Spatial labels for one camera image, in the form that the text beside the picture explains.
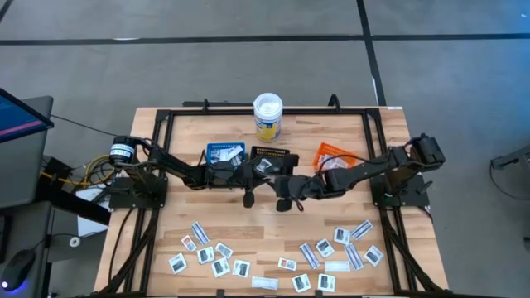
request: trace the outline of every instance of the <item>electronic component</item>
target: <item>electronic component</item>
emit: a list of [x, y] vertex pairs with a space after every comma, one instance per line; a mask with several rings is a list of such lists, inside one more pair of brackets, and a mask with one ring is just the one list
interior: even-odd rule
[[309, 266], [311, 269], [315, 269], [318, 266], [320, 266], [320, 262], [318, 261], [318, 258], [316, 258], [316, 255], [311, 250], [311, 247], [309, 244], [304, 243], [300, 246], [301, 253], [304, 254], [304, 257], [306, 258], [307, 262], [309, 263]]
[[369, 220], [365, 220], [355, 230], [351, 232], [351, 237], [355, 240], [361, 239], [369, 230], [373, 228], [372, 223]]
[[234, 269], [232, 274], [235, 276], [248, 277], [248, 272], [250, 272], [250, 262], [235, 260]]
[[171, 267], [173, 274], [177, 274], [188, 267], [184, 255], [181, 253], [169, 259], [169, 266]]
[[335, 292], [335, 277], [327, 274], [319, 274], [318, 290]]
[[322, 257], [329, 257], [335, 250], [331, 246], [328, 239], [322, 239], [316, 244], [316, 250], [320, 252]]
[[303, 291], [311, 289], [311, 283], [309, 282], [309, 277], [307, 276], [307, 274], [295, 276], [291, 280], [292, 286], [295, 287], [297, 293], [301, 293]]
[[203, 248], [197, 251], [197, 258], [199, 264], [203, 265], [207, 262], [212, 262], [215, 259], [214, 249], [212, 247]]

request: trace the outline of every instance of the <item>desk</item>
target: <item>desk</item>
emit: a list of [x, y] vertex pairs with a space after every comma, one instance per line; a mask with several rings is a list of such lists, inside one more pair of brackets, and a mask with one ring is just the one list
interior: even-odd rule
[[[151, 137], [157, 110], [139, 108], [134, 118], [131, 135]], [[386, 141], [389, 146], [402, 145], [409, 139], [407, 123], [401, 109], [380, 110]], [[255, 137], [253, 116], [185, 116], [175, 117], [169, 152], [189, 163], [196, 163], [200, 152], [208, 142], [245, 142], [248, 151], [252, 145], [266, 146]], [[300, 155], [300, 164], [295, 173], [313, 175], [312, 160], [321, 142], [329, 142], [338, 147], [357, 152], [368, 157], [364, 138], [363, 123], [353, 115], [284, 115], [282, 135], [271, 147], [290, 149]], [[316, 278], [324, 271], [320, 265], [311, 270], [299, 246], [304, 242], [312, 247], [322, 238], [332, 240], [335, 226], [353, 229], [365, 219], [369, 219], [374, 229], [355, 244], [362, 255], [376, 245], [385, 256], [383, 231], [378, 210], [372, 204], [369, 183], [359, 183], [341, 198], [326, 201], [308, 199], [305, 211], [296, 208], [280, 214], [276, 212], [276, 200], [272, 190], [266, 186], [255, 191], [256, 204], [245, 209], [242, 204], [242, 190], [202, 190], [187, 189], [178, 178], [169, 177], [170, 185], [166, 206], [161, 209], [158, 221], [152, 269], [147, 290], [148, 295], [193, 295], [212, 296], [216, 289], [225, 289], [226, 295], [294, 295], [291, 278], [307, 273], [311, 280], [311, 291], [302, 294], [312, 295], [316, 289]], [[108, 265], [113, 251], [119, 226], [127, 210], [113, 212], [99, 264], [94, 290], [107, 284]], [[131, 247], [135, 224], [135, 212], [124, 226], [118, 245], [113, 274], [127, 258]], [[417, 208], [402, 209], [408, 244], [412, 255], [439, 286], [447, 287], [445, 273], [441, 265], [436, 236], [430, 219]], [[210, 265], [198, 264], [195, 252], [186, 252], [181, 238], [192, 235], [190, 226], [198, 220], [214, 246], [223, 242], [234, 250], [230, 266], [235, 259], [251, 262], [249, 278], [232, 276], [231, 273], [214, 278]], [[346, 261], [342, 245], [333, 243], [335, 254], [326, 260]], [[188, 268], [174, 276], [168, 264], [169, 258], [183, 252]], [[279, 257], [298, 261], [296, 272], [277, 267]], [[139, 258], [135, 271], [133, 289], [137, 290], [142, 270], [143, 257]], [[402, 287], [406, 288], [405, 274], [401, 258], [397, 254]], [[393, 292], [387, 260], [377, 267], [366, 262], [360, 271], [333, 274], [337, 277], [336, 295], [390, 294]], [[279, 279], [278, 291], [251, 288], [251, 276], [265, 276]]]

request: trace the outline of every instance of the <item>monitor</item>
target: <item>monitor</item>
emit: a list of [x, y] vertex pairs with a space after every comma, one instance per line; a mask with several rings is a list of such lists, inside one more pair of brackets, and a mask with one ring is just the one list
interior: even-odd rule
[[41, 132], [53, 125], [50, 119], [0, 89], [0, 143]]

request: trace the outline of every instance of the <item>white plastic container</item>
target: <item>white plastic container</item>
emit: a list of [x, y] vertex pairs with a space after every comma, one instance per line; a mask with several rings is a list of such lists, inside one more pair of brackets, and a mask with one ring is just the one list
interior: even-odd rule
[[262, 142], [274, 142], [282, 132], [283, 103], [271, 93], [259, 95], [254, 100], [256, 137]]

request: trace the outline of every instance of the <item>white lid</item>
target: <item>white lid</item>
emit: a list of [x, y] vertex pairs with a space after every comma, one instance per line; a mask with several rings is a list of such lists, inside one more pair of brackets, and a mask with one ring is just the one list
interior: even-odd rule
[[282, 116], [283, 103], [279, 96], [272, 93], [260, 94], [254, 100], [254, 113], [264, 120], [276, 120]]

